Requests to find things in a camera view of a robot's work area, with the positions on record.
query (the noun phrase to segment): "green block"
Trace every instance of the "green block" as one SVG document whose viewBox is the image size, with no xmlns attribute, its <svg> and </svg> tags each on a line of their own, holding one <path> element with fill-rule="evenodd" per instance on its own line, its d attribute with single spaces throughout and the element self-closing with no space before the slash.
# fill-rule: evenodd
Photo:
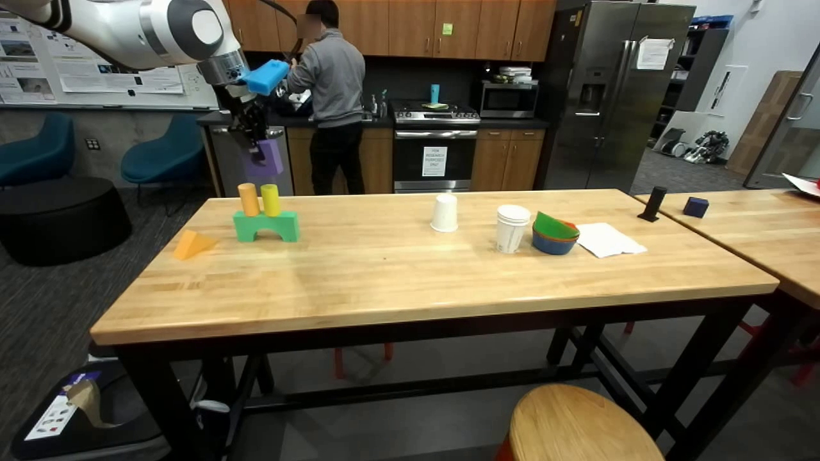
<svg viewBox="0 0 820 461">
<path fill-rule="evenodd" d="M 238 240 L 256 240 L 258 231 L 272 231 L 282 240 L 299 240 L 299 217 L 295 211 L 282 211 L 279 215 L 232 215 L 232 227 Z"/>
</svg>

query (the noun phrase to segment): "man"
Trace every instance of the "man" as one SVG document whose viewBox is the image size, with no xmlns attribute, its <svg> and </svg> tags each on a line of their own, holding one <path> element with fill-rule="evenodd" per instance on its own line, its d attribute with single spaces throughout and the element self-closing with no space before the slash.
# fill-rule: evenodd
<svg viewBox="0 0 820 461">
<path fill-rule="evenodd" d="M 333 174 L 341 166 L 347 179 L 347 191 L 361 194 L 361 83 L 364 56 L 338 31 L 338 7 L 333 0 L 309 0 L 304 7 L 308 28 L 315 38 L 302 53 L 302 61 L 291 63 L 287 76 L 287 92 L 313 92 L 313 122 L 309 142 L 313 191 L 331 194 Z"/>
</svg>

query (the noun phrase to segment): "blue chair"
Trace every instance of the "blue chair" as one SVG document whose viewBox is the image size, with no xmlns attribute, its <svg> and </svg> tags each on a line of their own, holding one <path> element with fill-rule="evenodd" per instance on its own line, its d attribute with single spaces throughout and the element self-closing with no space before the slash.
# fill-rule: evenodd
<svg viewBox="0 0 820 461">
<path fill-rule="evenodd" d="M 0 147 L 0 185 L 27 185 L 67 176 L 74 162 L 74 122 L 46 116 L 33 138 Z"/>
<path fill-rule="evenodd" d="M 174 116 L 158 138 L 126 150 L 119 174 L 132 185 L 188 182 L 199 174 L 201 154 L 196 120 Z"/>
</svg>

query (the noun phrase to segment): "napkin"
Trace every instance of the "napkin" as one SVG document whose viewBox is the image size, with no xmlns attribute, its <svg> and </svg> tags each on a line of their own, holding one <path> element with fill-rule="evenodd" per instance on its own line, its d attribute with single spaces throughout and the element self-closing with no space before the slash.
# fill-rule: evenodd
<svg viewBox="0 0 820 461">
<path fill-rule="evenodd" d="M 579 226 L 579 231 L 582 231 L 579 244 L 600 258 L 646 252 L 637 240 L 633 240 L 630 236 L 620 234 L 618 227 L 611 227 L 607 222 Z"/>
</svg>

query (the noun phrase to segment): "table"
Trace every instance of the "table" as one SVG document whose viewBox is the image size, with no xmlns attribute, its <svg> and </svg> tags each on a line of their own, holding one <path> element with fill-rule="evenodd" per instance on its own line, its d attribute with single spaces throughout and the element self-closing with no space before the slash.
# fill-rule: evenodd
<svg viewBox="0 0 820 461">
<path fill-rule="evenodd" d="M 817 321 L 820 307 L 820 203 L 785 189 L 697 191 L 709 200 L 703 217 L 683 215 L 689 194 L 666 194 L 661 212 L 778 280 L 762 332 L 756 336 L 723 384 L 703 403 L 668 458 L 697 458 L 766 380 L 785 345 Z"/>
<path fill-rule="evenodd" d="M 647 252 L 593 258 L 495 249 L 505 203 L 574 222 L 609 222 Z M 775 280 L 673 220 L 634 217 L 614 189 L 459 194 L 459 231 L 432 234 L 432 194 L 283 197 L 302 240 L 241 244 L 238 200 L 206 200 L 183 226 L 218 240 L 179 262 L 168 247 L 91 325 L 115 348 L 179 458 L 214 458 L 172 376 L 174 359 L 469 336 L 630 318 L 703 314 L 655 396 L 683 403 L 748 305 Z"/>
</svg>

